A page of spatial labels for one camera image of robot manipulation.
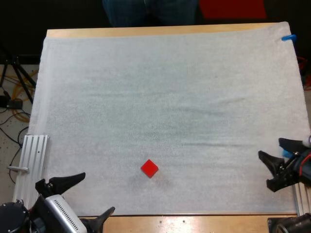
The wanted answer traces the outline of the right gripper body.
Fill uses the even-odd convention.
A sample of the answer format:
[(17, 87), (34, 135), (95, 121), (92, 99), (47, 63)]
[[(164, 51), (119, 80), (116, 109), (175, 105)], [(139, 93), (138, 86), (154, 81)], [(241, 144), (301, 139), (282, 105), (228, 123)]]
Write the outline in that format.
[(296, 183), (311, 186), (311, 150), (295, 155), (288, 165), (286, 162), (281, 171), (266, 181), (268, 189), (273, 192)]

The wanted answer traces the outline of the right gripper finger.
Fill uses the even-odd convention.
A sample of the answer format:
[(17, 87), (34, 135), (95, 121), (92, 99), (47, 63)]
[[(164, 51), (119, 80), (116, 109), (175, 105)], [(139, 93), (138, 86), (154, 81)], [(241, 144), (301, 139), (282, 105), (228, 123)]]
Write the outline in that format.
[(271, 156), (261, 150), (258, 152), (258, 156), (272, 175), (277, 175), (284, 170), (285, 160), (283, 158)]
[(287, 152), (303, 152), (304, 151), (304, 145), (302, 141), (279, 138), (278, 142), (279, 142), (279, 146)]

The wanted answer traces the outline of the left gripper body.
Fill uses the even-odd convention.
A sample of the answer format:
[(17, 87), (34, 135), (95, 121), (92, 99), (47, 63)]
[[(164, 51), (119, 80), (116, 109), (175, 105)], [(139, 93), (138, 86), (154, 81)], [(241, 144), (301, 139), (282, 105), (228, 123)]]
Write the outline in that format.
[(31, 227), (36, 233), (94, 233), (91, 222), (79, 218), (62, 194), (53, 195), (49, 182), (35, 184), (38, 199), (30, 210)]

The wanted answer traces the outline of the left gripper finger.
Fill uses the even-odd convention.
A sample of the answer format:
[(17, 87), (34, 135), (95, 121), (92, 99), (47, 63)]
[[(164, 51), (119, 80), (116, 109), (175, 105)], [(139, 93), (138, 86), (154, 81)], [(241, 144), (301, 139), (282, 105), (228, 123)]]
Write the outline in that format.
[(102, 233), (105, 221), (115, 212), (115, 207), (110, 207), (103, 214), (93, 220), (93, 231)]
[(49, 188), (53, 195), (61, 195), (85, 179), (86, 173), (73, 176), (53, 177), (49, 179)]

